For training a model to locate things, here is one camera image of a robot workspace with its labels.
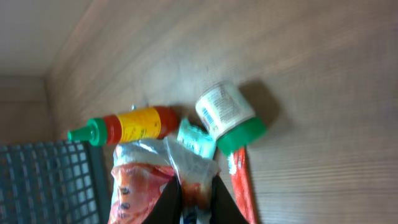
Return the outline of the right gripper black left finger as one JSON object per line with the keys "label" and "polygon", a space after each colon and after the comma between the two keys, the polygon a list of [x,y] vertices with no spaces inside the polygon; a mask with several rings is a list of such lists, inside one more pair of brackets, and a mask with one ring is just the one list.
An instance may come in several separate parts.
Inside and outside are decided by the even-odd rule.
{"label": "right gripper black left finger", "polygon": [[182,189],[178,178],[173,176],[142,224],[179,224],[181,212]]}

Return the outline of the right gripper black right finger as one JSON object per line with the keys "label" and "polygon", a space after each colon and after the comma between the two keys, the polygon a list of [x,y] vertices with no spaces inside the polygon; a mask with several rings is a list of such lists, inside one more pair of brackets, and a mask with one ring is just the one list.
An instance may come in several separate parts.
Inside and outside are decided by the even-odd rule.
{"label": "right gripper black right finger", "polygon": [[248,224],[218,175],[212,180],[211,224]]}

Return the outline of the small red snack packet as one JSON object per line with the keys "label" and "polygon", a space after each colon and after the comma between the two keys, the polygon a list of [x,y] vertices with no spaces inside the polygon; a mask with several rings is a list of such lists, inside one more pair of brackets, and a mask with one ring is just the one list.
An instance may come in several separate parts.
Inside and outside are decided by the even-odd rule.
{"label": "small red snack packet", "polygon": [[182,191],[179,222],[187,218],[209,222],[212,179],[220,172],[214,160],[195,154],[172,138],[118,144],[113,157],[109,223],[142,223],[172,178]]}

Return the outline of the red stick sachet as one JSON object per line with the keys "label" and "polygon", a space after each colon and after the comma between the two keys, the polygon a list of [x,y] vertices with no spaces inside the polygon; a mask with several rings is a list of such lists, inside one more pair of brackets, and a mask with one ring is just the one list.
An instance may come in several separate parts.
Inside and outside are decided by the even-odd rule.
{"label": "red stick sachet", "polygon": [[233,186],[236,205],[250,224],[258,223],[256,206],[248,171],[246,148],[240,147],[228,156],[229,174]]}

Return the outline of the teal wet wipes packet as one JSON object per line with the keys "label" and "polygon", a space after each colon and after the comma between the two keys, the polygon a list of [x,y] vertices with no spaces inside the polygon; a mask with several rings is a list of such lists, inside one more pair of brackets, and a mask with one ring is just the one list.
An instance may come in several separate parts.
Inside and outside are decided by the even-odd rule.
{"label": "teal wet wipes packet", "polygon": [[180,122],[177,140],[205,159],[214,158],[215,140],[198,126],[192,125],[187,118]]}

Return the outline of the sriracha bottle with green cap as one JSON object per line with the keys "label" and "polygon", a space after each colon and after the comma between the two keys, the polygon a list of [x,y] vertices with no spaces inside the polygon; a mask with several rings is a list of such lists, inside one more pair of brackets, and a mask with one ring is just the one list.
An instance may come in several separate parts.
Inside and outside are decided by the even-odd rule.
{"label": "sriracha bottle with green cap", "polygon": [[127,113],[91,118],[86,126],[68,132],[71,141],[88,141],[104,146],[137,141],[163,139],[179,125],[176,112],[168,106],[150,106]]}

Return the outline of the green-lidded white spice jar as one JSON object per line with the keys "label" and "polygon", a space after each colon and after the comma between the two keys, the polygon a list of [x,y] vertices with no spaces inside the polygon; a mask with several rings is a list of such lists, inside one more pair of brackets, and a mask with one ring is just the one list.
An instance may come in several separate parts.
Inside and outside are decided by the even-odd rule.
{"label": "green-lidded white spice jar", "polygon": [[266,126],[238,87],[222,82],[208,89],[195,110],[219,150],[226,156],[258,140]]}

